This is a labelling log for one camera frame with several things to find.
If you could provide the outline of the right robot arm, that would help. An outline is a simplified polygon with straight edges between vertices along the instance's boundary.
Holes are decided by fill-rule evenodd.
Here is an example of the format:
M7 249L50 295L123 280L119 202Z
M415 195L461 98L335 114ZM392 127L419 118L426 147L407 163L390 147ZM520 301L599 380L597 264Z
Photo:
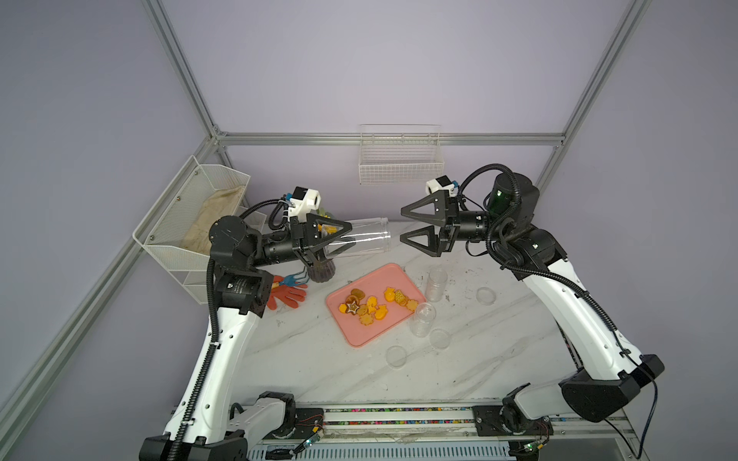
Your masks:
M499 163L484 165L461 184L443 176L426 185L424 198L401 215L423 223L401 242L441 257L459 241L484 244L484 255L542 301L578 361L574 374L545 384L523 384L505 396L500 430L527 431L545 417L575 413L600 423L631 403L665 370L620 332L584 288L554 236L532 222L539 189L526 176Z

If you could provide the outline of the clear jar with brown cookies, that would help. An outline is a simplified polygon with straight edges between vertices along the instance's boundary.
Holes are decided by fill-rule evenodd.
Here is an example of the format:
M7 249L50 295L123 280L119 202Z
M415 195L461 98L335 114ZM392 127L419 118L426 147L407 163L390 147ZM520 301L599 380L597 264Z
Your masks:
M367 218L350 221L353 225L351 234L345 235L332 243L340 241L355 241L357 247L346 257L364 257L385 253L390 250L391 232L386 217Z

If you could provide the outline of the brown and orange cookies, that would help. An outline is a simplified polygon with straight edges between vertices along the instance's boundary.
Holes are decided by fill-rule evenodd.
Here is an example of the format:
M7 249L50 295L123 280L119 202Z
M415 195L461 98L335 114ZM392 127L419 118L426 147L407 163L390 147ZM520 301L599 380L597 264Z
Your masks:
M352 289L345 301L338 307L340 313L355 316L365 315L368 311L367 305L363 303L366 295L359 289Z

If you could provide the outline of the clear jar with orange cookies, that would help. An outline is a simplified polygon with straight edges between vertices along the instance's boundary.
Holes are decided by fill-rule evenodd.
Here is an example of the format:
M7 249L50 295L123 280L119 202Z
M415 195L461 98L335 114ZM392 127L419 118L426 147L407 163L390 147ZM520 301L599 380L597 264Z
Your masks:
M421 303L409 319L409 329L417 337L430 334L436 319L436 309L431 303Z

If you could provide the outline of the clear plastic cookie jar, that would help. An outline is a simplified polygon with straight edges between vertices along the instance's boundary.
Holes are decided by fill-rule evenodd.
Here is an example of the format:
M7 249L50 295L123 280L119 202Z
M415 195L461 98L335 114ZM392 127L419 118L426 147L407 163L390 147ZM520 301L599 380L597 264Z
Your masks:
M428 302L438 303L443 298L447 282L449 280L448 273L441 267L434 267L430 270L425 296Z

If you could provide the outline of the clear plastic jar lid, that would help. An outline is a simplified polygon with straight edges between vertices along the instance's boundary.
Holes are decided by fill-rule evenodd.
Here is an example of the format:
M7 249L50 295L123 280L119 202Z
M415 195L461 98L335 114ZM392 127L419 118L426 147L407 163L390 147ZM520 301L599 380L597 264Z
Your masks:
M481 287L476 292L476 300L481 305L494 305L497 301L497 294L488 287Z

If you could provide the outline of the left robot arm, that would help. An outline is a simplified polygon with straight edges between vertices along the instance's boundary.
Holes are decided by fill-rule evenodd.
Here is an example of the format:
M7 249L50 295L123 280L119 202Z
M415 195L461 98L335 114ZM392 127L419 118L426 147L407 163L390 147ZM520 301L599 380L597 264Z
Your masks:
M327 247L353 226L318 214L316 200L292 199L286 222L262 234L246 222L261 207L223 216L209 229L204 343L178 409L163 434L143 441L141 460L245 460L264 438L294 434L294 395L264 392L242 406L233 399L234 373L267 308L274 282L268 267L325 265Z

